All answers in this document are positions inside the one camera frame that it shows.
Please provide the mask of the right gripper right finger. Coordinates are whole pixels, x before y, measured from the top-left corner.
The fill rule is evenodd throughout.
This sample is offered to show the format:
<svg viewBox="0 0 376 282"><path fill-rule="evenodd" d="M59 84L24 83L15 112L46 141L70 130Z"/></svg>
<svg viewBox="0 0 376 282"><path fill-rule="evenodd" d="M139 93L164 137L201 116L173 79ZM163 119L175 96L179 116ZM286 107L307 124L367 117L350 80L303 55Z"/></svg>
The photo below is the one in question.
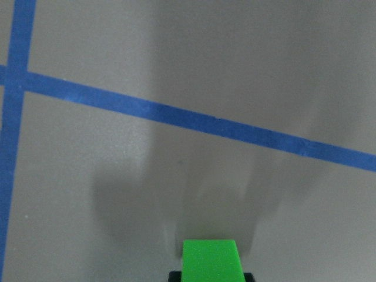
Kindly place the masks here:
<svg viewBox="0 0 376 282"><path fill-rule="evenodd" d="M252 273L244 273L245 282L254 282L254 276Z"/></svg>

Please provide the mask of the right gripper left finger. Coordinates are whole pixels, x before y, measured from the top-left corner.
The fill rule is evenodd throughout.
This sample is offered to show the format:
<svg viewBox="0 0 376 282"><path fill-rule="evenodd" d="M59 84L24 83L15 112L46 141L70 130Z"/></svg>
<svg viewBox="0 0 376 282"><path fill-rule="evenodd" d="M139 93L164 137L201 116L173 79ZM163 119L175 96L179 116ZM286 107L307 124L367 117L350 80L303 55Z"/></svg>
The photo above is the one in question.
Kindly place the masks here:
<svg viewBox="0 0 376 282"><path fill-rule="evenodd" d="M182 281L182 272L181 271L170 271L168 278L168 282L181 282Z"/></svg>

